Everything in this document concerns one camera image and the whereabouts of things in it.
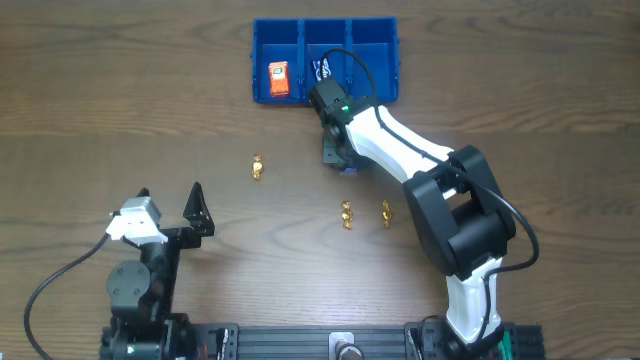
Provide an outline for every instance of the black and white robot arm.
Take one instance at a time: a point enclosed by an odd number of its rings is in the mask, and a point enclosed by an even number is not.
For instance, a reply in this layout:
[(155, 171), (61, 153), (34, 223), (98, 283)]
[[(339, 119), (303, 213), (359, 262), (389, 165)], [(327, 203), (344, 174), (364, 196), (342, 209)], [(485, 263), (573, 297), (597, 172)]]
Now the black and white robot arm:
[[(318, 82), (309, 99), (325, 136), (340, 149), (339, 154), (348, 154), (346, 159), (367, 157), (402, 183), (423, 248), (446, 275), (449, 309), (444, 326), (450, 338), (445, 344), (450, 358), (470, 358), (497, 344), (502, 327), (496, 311), (496, 275), (488, 281), (491, 305), (483, 330), (487, 311), (484, 277), (500, 267), (507, 240), (515, 235), (515, 223), (493, 198), (415, 148), (500, 194), (484, 156), (472, 146), (453, 151), (428, 141), (396, 121), (382, 105), (378, 106), (379, 119), (375, 99), (354, 100), (332, 77)], [(471, 200), (450, 210), (446, 199), (467, 191)]]

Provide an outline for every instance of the wood grain surface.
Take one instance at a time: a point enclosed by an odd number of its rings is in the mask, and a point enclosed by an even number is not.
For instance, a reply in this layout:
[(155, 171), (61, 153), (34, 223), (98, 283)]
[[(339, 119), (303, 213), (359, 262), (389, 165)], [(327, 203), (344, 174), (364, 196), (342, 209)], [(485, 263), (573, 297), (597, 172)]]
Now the wood grain surface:
[[(109, 211), (146, 186), (163, 225), (179, 224), (196, 180), (217, 233), (182, 255), (174, 310), (193, 321), (403, 324), (446, 311), (394, 179), (324, 167), (312, 110), (252, 100), (253, 18), (341, 16), (398, 17), (392, 113), (480, 148), (535, 225), (539, 263), (499, 278), (503, 319), (542, 324), (550, 358), (640, 356), (637, 1), (15, 0), (0, 3), (5, 359), (36, 358), (25, 303), (93, 247)], [(505, 262), (529, 252), (520, 231)], [(106, 278), (126, 259), (136, 251), (108, 243), (40, 296), (32, 324), (51, 355), (97, 358)]]

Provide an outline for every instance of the wooden tabletop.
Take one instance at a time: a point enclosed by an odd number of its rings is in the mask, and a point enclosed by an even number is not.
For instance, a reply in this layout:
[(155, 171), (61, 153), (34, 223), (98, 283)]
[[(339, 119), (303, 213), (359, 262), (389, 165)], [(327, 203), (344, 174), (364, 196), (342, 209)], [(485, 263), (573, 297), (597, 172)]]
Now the wooden tabletop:
[[(313, 110), (253, 101), (252, 20), (318, 16), (396, 16), (392, 114), (437, 143), (481, 149), (535, 226), (540, 261), (499, 277), (502, 318), (542, 324), (550, 358), (640, 355), (635, 2), (13, 0), (0, 4), (5, 358), (36, 358), (29, 295), (143, 186), (169, 226), (202, 183), (216, 235), (183, 252), (174, 301), (194, 322), (403, 324), (446, 311), (400, 185), (381, 169), (323, 166)], [(519, 228), (505, 263), (530, 251)], [(51, 355), (97, 357), (106, 279), (127, 259), (135, 249), (110, 242), (38, 298), (32, 325)]]

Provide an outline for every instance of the blue tray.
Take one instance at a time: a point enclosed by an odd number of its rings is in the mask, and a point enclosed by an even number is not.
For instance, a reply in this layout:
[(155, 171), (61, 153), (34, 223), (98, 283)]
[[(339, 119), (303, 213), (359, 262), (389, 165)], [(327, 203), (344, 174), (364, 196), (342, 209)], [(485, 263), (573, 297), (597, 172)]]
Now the blue tray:
[[(316, 83), (312, 60), (332, 48), (358, 54), (371, 69), (381, 103), (398, 99), (397, 21), (386, 18), (347, 19), (255, 19), (253, 22), (253, 99), (261, 104), (306, 104)], [(272, 97), (269, 64), (289, 63), (291, 92)], [(353, 97), (371, 94), (369, 80), (352, 58), (329, 55), (331, 73)]]

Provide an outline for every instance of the cable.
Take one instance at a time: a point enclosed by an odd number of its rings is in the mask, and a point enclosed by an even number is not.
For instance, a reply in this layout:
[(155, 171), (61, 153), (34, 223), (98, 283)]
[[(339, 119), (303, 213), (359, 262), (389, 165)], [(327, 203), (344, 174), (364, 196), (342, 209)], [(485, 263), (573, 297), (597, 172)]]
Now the cable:
[(33, 346), (36, 352), (43, 359), (52, 360), (53, 358), (44, 351), (44, 349), (42, 348), (42, 346), (40, 346), (40, 344), (38, 344), (38, 341), (33, 336), (33, 332), (31, 331), (31, 324), (29, 322), (29, 318), (31, 317), (31, 308), (33, 307), (33, 303), (36, 301), (36, 298), (38, 297), (38, 295), (40, 295), (42, 290), (44, 290), (44, 288), (47, 287), (47, 285), (51, 284), (55, 279), (62, 276), (65, 272), (73, 269), (74, 266), (87, 260), (91, 255), (95, 254), (96, 251), (98, 251), (102, 247), (102, 245), (104, 245), (104, 243), (107, 242), (108, 239), (109, 239), (109, 234), (104, 234), (102, 239), (100, 239), (98, 244), (96, 244), (96, 246), (93, 249), (89, 250), (89, 252), (87, 252), (86, 254), (82, 255), (78, 259), (74, 260), (73, 262), (69, 263), (65, 267), (61, 268), (60, 270), (56, 271), (51, 276), (49, 276), (47, 280), (43, 281), (42, 284), (38, 286), (36, 291), (34, 291), (31, 297), (29, 298), (29, 301), (27, 302), (27, 307), (24, 309), (24, 332), (27, 333), (27, 338), (29, 339), (31, 346)]
[[(380, 111), (378, 110), (378, 105), (379, 105), (378, 89), (376, 88), (376, 82), (375, 82), (375, 80), (373, 78), (373, 74), (371, 73), (371, 70), (369, 69), (367, 64), (365, 64), (364, 61), (358, 55), (356, 55), (355, 53), (353, 53), (351, 51), (348, 51), (348, 50), (345, 50), (345, 49), (342, 49), (342, 48), (334, 48), (334, 49), (330, 49), (327, 52), (325, 52), (322, 55), (322, 58), (320, 58), (320, 64), (324, 64), (324, 60), (327, 58), (327, 56), (329, 54), (331, 54), (331, 53), (334, 53), (334, 52), (341, 52), (343, 54), (351, 56), (353, 58), (353, 60), (355, 60), (358, 64), (360, 64), (360, 66), (362, 67), (362, 69), (366, 73), (367, 78), (369, 78), (369, 83), (371, 84), (371, 90), (373, 92), (373, 109), (375, 111), (376, 118), (378, 119), (378, 123), (380, 124), (380, 127), (382, 129), (387, 131), (391, 136), (396, 138), (398, 141), (400, 141), (401, 143), (406, 145), (411, 150), (413, 150), (413, 151), (417, 152), (418, 154), (420, 154), (423, 158), (427, 158), (427, 159), (433, 161), (434, 163), (438, 164), (439, 166), (443, 167), (444, 169), (447, 169), (448, 171), (456, 174), (456, 176), (458, 178), (460, 178), (463, 181), (466, 181), (469, 184), (481, 189), (482, 191), (485, 191), (487, 194), (491, 195), (493, 198), (498, 200), (498, 202), (504, 208), (509, 210), (511, 212), (511, 214), (513, 214), (513, 217), (515, 217), (516, 220), (518, 220), (520, 225), (522, 225), (522, 227), (524, 228), (525, 232), (529, 236), (529, 239), (531, 240), (531, 247), (533, 248), (533, 253), (531, 254), (531, 257), (527, 261), (524, 261), (524, 262), (519, 263), (519, 264), (514, 264), (514, 265), (510, 265), (510, 266), (504, 266), (504, 267), (500, 267), (500, 268), (489, 270), (483, 276), (482, 280), (484, 282), (484, 289), (485, 289), (484, 292), (485, 292), (485, 295), (486, 295), (487, 309), (485, 310), (485, 315), (484, 315), (484, 318), (483, 318), (483, 321), (482, 321), (482, 326), (480, 328), (480, 333), (478, 334), (478, 337), (476, 338), (476, 341), (474, 341), (474, 343), (473, 343), (473, 344), (476, 344), (479, 341), (481, 341), (482, 338), (484, 337), (484, 332), (485, 332), (485, 330), (487, 328), (487, 325), (489, 324), (489, 315), (491, 314), (491, 294), (489, 293), (489, 291), (490, 291), (490, 289), (489, 289), (489, 279), (490, 279), (490, 277), (492, 275), (495, 275), (495, 274), (498, 274), (498, 273), (506, 273), (506, 272), (510, 272), (510, 271), (522, 270), (522, 269), (528, 268), (531, 265), (535, 264), (535, 262), (538, 260), (538, 257), (540, 255), (540, 248), (539, 248), (539, 244), (538, 244), (538, 238), (537, 238), (535, 232), (533, 231), (533, 228), (531, 228), (531, 225), (529, 225), (529, 222), (524, 217), (524, 215), (522, 215), (522, 213), (520, 213), (520, 211), (518, 211), (518, 209), (516, 209), (510, 202), (505, 200), (502, 196), (496, 194), (495, 192), (493, 192), (491, 189), (487, 188), (486, 186), (484, 186), (482, 184), (479, 184), (471, 176), (469, 176), (466, 172), (464, 172), (464, 171), (458, 169), (457, 167), (455, 167), (455, 166), (453, 166), (453, 165), (451, 165), (451, 164), (449, 164), (449, 163), (447, 163), (445, 161), (442, 161), (442, 160), (438, 159), (437, 157), (427, 153), (426, 151), (418, 148), (417, 146), (413, 145), (412, 143), (407, 141), (405, 138), (403, 138), (402, 136), (396, 134), (393, 130), (391, 130), (387, 126), (387, 124), (384, 123), (384, 121), (382, 120), (382, 117), (380, 116)], [(324, 78), (324, 72), (323, 71), (320, 71), (320, 78), (321, 79)]]

